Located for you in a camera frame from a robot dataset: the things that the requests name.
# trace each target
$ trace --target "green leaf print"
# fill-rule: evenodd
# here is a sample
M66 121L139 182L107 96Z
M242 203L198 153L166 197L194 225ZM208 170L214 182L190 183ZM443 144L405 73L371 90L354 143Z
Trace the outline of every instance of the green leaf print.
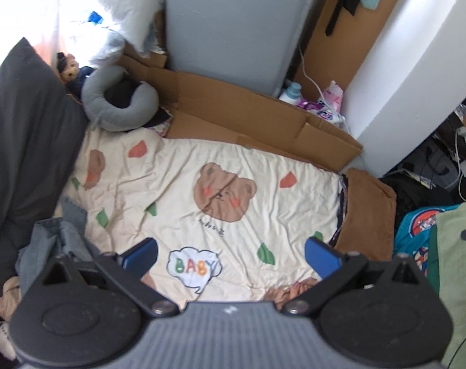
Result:
M146 211L149 212L151 215L157 215L156 203L152 203L146 208Z
M98 221L99 225L101 227L107 227L108 226L108 216L106 215L105 208L103 208L97 215L96 215L96 220Z
M323 234L321 232L315 232L315 234L312 237L315 237L316 239L323 242Z
M79 183L79 180L77 180L75 177L73 177L70 182L74 185L74 187L76 188L76 190L79 190L79 186L81 185L81 183Z
M266 247L264 243L262 243L258 249L257 256L265 264L276 264L276 258L274 258L274 254Z

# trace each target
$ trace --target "pink bottle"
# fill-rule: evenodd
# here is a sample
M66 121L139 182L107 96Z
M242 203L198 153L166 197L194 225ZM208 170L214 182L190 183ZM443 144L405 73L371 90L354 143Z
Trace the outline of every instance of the pink bottle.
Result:
M331 81L330 85L323 92L323 98L325 101L336 111L341 111L342 96L344 92L335 81Z

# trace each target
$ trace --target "stuffed toy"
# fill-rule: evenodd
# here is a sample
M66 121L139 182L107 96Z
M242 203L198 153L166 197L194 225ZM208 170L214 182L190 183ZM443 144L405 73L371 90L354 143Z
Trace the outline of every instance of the stuffed toy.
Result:
M90 66L79 68L79 64L72 54L58 53L57 70L67 90L80 100L82 86L86 78L94 72L94 68Z

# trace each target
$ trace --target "curtain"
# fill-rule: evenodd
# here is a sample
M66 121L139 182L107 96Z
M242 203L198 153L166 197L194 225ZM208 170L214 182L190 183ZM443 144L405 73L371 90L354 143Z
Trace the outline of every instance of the curtain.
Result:
M47 64L56 67L58 0L0 0L0 65L22 37L28 39Z

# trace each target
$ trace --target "gray pillow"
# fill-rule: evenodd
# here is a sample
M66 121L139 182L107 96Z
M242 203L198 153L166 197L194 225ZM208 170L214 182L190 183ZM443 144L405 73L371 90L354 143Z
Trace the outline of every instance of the gray pillow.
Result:
M141 82L135 90L127 108L117 108L105 99L104 92L119 83L124 74L125 69L121 66L106 66L94 71L84 82L81 99L93 126L101 126L109 132L132 130L156 114L159 97L156 89L146 82Z
M52 216L88 120L22 39L0 66L0 295L33 224Z

